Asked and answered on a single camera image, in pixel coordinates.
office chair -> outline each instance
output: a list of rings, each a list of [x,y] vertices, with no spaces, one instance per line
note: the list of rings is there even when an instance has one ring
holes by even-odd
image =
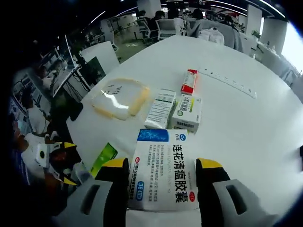
[[[141,32],[143,35],[143,42],[147,39],[153,39],[157,37],[157,30],[150,30],[147,26],[146,19],[137,20],[137,24],[139,25],[139,32]]]
[[[156,20],[158,26],[158,40],[169,38],[176,35],[176,28],[174,19]]]

plastic bag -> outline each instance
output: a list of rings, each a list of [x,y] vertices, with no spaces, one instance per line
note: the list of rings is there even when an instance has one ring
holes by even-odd
[[[126,120],[136,116],[148,98],[149,89],[133,79],[109,81],[92,99],[92,106],[104,116]]]

white table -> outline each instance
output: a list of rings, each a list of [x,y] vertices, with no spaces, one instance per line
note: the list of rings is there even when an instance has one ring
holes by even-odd
[[[82,100],[83,111],[67,125],[84,164],[93,162],[110,142],[134,153],[144,114],[127,121],[96,114],[90,99],[107,81],[132,78],[154,88],[181,89],[187,69],[212,71],[254,89],[257,99],[206,75],[197,81],[203,100],[202,122],[190,134],[192,157],[218,161],[260,197],[269,213],[284,214],[303,186],[298,148],[303,144],[303,105],[272,71],[226,46],[173,36],[131,57],[112,70]]]

person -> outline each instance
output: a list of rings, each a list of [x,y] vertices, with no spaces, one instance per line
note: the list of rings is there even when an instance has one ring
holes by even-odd
[[[245,26],[244,26],[244,23],[242,23],[242,24],[240,25],[240,29],[241,29],[241,31],[242,31],[242,32],[244,32],[244,31],[245,31]]]
[[[168,19],[174,19],[175,30],[177,35],[181,35],[184,30],[184,23],[181,18],[179,18],[179,11],[173,5],[168,11]]]
[[[192,17],[195,18],[196,20],[202,20],[203,19],[203,13],[200,9],[195,9]]]
[[[177,7],[175,6],[175,4],[173,4],[169,7],[169,11],[167,12],[167,18],[174,19],[177,17],[179,17],[179,11],[178,11]]]
[[[53,144],[56,139],[51,138],[48,134],[45,137],[36,136],[28,133],[26,136],[20,133],[18,122],[13,120],[13,146],[17,152],[21,153],[22,160],[30,173],[38,179],[53,178],[45,169],[36,161],[36,147],[38,144]],[[58,149],[50,154],[49,161],[54,168],[59,166],[59,171],[72,168],[75,163],[81,161],[76,150]]]
[[[224,18],[224,21],[221,22],[222,24],[225,24],[225,25],[228,25],[228,26],[231,26],[233,29],[235,29],[237,32],[238,30],[236,29],[234,23],[233,23],[233,19],[231,16],[229,15],[226,15],[225,18]]]
[[[27,110],[29,124],[32,127],[34,135],[44,137],[48,133],[51,134],[52,137],[58,136],[58,133],[50,124],[50,117],[46,116],[46,114],[34,104],[30,89],[23,91],[21,103]]]
[[[164,17],[165,17],[165,14],[164,14],[163,11],[161,11],[161,10],[157,11],[156,14],[155,14],[155,17],[153,17],[152,19],[149,20],[148,28],[151,31],[158,30],[156,20],[163,19]]]
[[[38,69],[38,77],[41,79],[43,87],[47,90],[51,90],[53,84],[54,74],[47,74],[45,66],[41,66]]]
[[[14,148],[21,153],[25,166],[36,178],[45,179],[43,167],[35,161],[36,153],[34,151],[34,146],[39,143],[50,143],[52,141],[49,137],[44,139],[43,137],[35,136],[32,133],[29,133],[26,136],[21,135],[17,121],[13,121],[12,126]]]
[[[149,18],[145,16],[146,15],[146,11],[145,10],[141,10],[138,13],[138,18],[139,19],[146,19],[146,21],[149,21]]]

white chair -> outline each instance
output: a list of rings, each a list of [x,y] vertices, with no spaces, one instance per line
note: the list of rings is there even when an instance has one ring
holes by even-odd
[[[157,36],[154,37],[151,36],[153,34],[152,32],[156,32],[157,30],[150,30],[149,27],[147,26],[146,19],[137,20],[137,24],[139,25],[139,32],[143,34],[143,40],[157,37]]]
[[[117,50],[119,50],[118,46],[115,44],[114,42],[114,32],[106,32],[104,33],[104,41],[110,41],[110,43],[112,44],[112,47],[114,49],[114,51],[116,52]]]
[[[176,35],[176,28],[174,19],[156,20],[158,26],[158,40],[169,38]]]

